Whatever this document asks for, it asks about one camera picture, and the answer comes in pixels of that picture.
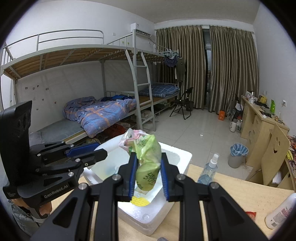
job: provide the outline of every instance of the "curtain rod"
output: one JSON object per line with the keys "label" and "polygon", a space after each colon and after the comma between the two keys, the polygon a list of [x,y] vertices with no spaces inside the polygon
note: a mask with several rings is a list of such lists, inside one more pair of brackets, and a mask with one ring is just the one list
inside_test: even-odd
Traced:
{"label": "curtain rod", "polygon": [[[225,28],[234,28],[234,27],[229,27],[229,26],[222,26],[222,25],[214,25],[214,24],[188,24],[188,25],[177,25],[177,26],[172,26],[172,27],[166,27],[166,28],[173,28],[173,27],[183,27],[183,26],[217,26],[217,27],[225,27]],[[243,30],[243,31],[247,31],[247,32],[251,32],[252,34],[255,34],[253,31],[248,31],[248,30],[244,30],[241,28],[234,28],[234,29],[238,29],[238,30]]]}

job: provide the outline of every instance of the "ceiling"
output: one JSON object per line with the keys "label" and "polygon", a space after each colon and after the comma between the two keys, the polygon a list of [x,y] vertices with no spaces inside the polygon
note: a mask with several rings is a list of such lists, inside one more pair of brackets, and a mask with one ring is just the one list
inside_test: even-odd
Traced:
{"label": "ceiling", "polygon": [[154,23],[184,19],[230,19],[253,24],[259,0],[85,0],[137,14]]}

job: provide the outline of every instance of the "curtain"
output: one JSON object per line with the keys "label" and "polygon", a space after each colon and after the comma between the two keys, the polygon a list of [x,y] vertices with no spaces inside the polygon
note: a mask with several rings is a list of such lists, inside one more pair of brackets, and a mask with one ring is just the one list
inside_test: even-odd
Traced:
{"label": "curtain", "polygon": [[[201,26],[181,26],[158,29],[156,32],[158,45],[171,50],[179,50],[186,66],[185,82],[182,92],[193,87],[191,100],[195,108],[203,108],[205,95],[205,51]],[[161,63],[157,68],[158,81],[176,83],[174,68]]]}
{"label": "curtain", "polygon": [[226,111],[235,95],[255,91],[259,78],[252,33],[240,29],[210,26],[212,71],[209,111]]}

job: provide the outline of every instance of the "blue striped trash bag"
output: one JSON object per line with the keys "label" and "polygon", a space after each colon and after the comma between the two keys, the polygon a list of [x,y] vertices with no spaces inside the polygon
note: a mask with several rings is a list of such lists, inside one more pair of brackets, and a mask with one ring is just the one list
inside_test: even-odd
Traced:
{"label": "blue striped trash bag", "polygon": [[230,153],[232,156],[246,156],[249,153],[249,149],[243,144],[236,143],[230,147]]}

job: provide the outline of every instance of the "wall-mounted air conditioner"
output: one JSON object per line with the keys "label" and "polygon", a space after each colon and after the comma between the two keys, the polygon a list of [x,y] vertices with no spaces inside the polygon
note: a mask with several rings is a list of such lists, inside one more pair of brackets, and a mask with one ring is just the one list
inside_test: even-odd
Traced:
{"label": "wall-mounted air conditioner", "polygon": [[146,37],[146,38],[150,38],[151,37],[151,34],[149,33],[146,33],[142,30],[140,30],[140,25],[138,23],[132,23],[131,24],[131,33],[133,32],[133,30],[136,30],[136,33],[140,36],[143,36],[143,37]]}

